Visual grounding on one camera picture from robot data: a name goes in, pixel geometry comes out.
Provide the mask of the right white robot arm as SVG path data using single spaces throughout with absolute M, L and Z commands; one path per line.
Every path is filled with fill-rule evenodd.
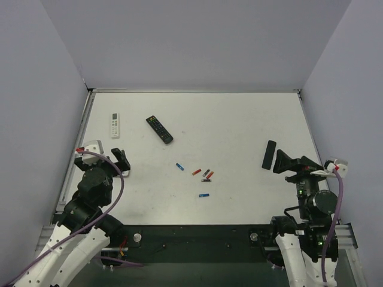
M 276 152 L 273 172 L 295 184 L 297 206 L 272 218 L 274 239 L 290 286 L 337 286 L 339 243 L 335 235 L 344 194 L 343 171 L 335 160 L 321 166 L 308 157 Z

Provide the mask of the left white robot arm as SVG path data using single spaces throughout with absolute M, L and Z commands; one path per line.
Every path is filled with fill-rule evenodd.
M 10 286 L 68 286 L 104 247 L 118 245 L 123 224 L 110 215 L 113 179 L 131 169 L 126 154 L 113 148 L 116 162 L 104 155 L 99 142 L 77 148 L 74 164 L 83 172 L 72 199 L 58 215 L 53 232 L 38 257 Z

